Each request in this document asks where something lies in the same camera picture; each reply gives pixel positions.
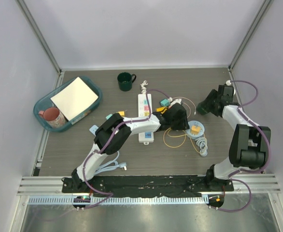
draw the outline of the pink mug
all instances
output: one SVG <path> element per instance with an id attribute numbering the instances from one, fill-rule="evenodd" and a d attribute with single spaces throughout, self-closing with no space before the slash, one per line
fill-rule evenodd
<path id="1" fill-rule="evenodd" d="M 50 107 L 45 111 L 39 111 L 39 116 L 45 119 L 52 128 L 62 127 L 66 123 L 65 117 L 56 107 Z"/>

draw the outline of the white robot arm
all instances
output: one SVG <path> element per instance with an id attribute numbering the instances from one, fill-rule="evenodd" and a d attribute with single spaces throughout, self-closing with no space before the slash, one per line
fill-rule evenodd
<path id="1" fill-rule="evenodd" d="M 219 164 L 212 165 L 206 172 L 206 183 L 226 181 L 240 170 L 260 170 L 268 162 L 271 131 L 254 123 L 233 102 L 233 86 L 220 85 L 213 89 L 207 98 L 198 104 L 201 115 L 212 113 L 225 119 L 233 128 L 234 136 L 229 148 L 228 157 Z"/>
<path id="2" fill-rule="evenodd" d="M 130 136 L 134 134 L 138 134 L 138 133 L 143 133 L 143 132 L 156 132 L 159 130 L 161 126 L 160 121 L 158 117 L 156 117 L 153 114 L 146 121 L 133 122 L 133 121 L 138 121 L 138 120 L 147 119 L 147 118 L 148 117 L 136 117 L 136 118 L 124 117 L 123 118 L 123 121 L 129 121 L 129 123 L 126 123 L 126 125 L 131 130 Z M 100 148 L 96 143 L 94 143 L 88 156 L 90 156 L 91 154 L 92 155 L 87 161 L 87 164 L 85 166 L 85 176 L 87 180 L 90 180 L 93 178 L 94 172 L 96 171 L 96 169 L 102 164 L 105 158 L 108 157 L 106 153 L 100 154 L 98 153 L 98 151 L 100 151 Z M 84 166 L 84 162 L 80 166 L 77 167 L 77 174 L 79 178 L 82 180 L 84 179 L 83 178 L 83 166 Z"/>
<path id="3" fill-rule="evenodd" d="M 189 129 L 186 109 L 181 101 L 174 102 L 164 113 L 153 112 L 150 117 L 127 118 L 112 115 L 96 131 L 94 144 L 84 162 L 72 172 L 75 186 L 93 178 L 96 169 L 111 154 L 117 152 L 131 135 L 143 132 Z"/>

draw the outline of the teal plastic basket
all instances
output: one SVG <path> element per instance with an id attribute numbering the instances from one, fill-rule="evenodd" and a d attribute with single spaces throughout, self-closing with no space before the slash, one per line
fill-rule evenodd
<path id="1" fill-rule="evenodd" d="M 51 97 L 53 97 L 54 95 L 56 95 L 57 93 L 59 93 L 61 90 L 63 90 L 66 86 L 68 86 L 72 81 L 74 81 L 77 77 L 71 79 L 70 81 L 64 83 L 63 85 L 59 86 L 58 88 L 56 88 L 54 91 L 50 92 L 49 94 L 47 94 L 45 97 L 43 97 L 42 99 L 40 99 L 34 106 L 33 108 L 33 113 L 36 117 L 36 119 L 39 121 L 39 123 L 48 131 L 52 131 L 52 132 L 63 132 L 66 131 L 68 128 L 70 128 L 72 125 L 74 125 L 76 122 L 78 122 L 80 119 L 82 119 L 83 117 L 87 116 L 89 113 L 91 113 L 93 110 L 95 110 L 98 106 L 99 103 L 102 99 L 102 91 L 100 90 L 100 88 L 95 85 L 89 77 L 87 76 L 79 76 L 83 82 L 85 82 L 85 84 L 87 86 L 89 86 L 90 89 L 92 89 L 93 92 L 95 92 L 95 94 L 98 96 L 98 99 L 91 105 L 89 106 L 86 110 L 84 110 L 83 112 L 81 112 L 79 115 L 77 115 L 75 118 L 73 118 L 72 120 L 68 121 L 66 124 L 64 124 L 62 127 L 59 128 L 52 128 L 43 118 L 41 118 L 39 116 L 39 111 L 43 110 L 45 111 L 46 109 L 50 108 L 50 107 L 54 107 L 54 103 L 50 100 Z"/>

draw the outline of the gray wall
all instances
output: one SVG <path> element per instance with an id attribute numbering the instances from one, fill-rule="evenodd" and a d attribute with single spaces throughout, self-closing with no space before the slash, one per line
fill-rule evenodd
<path id="1" fill-rule="evenodd" d="M 273 2 L 234 71 L 236 79 L 252 81 L 260 90 L 258 99 L 245 111 L 272 130 L 273 157 L 268 171 L 276 174 L 283 191 L 283 0 Z M 252 99 L 254 90 L 238 86 L 243 102 Z"/>
<path id="2" fill-rule="evenodd" d="M 57 74 L 14 0 L 0 0 L 0 232 L 8 231 L 21 176 L 42 135 L 32 108 Z"/>
<path id="3" fill-rule="evenodd" d="M 89 69 L 227 67 L 263 0 L 25 2 L 61 68 Z"/>

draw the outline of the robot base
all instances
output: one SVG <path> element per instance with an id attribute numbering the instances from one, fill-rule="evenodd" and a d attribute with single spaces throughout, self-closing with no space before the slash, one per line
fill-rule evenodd
<path id="1" fill-rule="evenodd" d="M 197 175 L 147 175 L 147 176 L 94 176 L 89 180 L 95 189 L 113 192 L 113 197 L 198 197 L 200 192 L 220 192 L 222 183 L 206 183 L 206 178 Z M 71 178 L 64 177 L 63 193 L 90 192 L 83 182 L 77 189 Z M 225 191 L 234 191 L 233 184 L 224 183 Z M 105 197 L 94 193 L 95 197 Z"/>

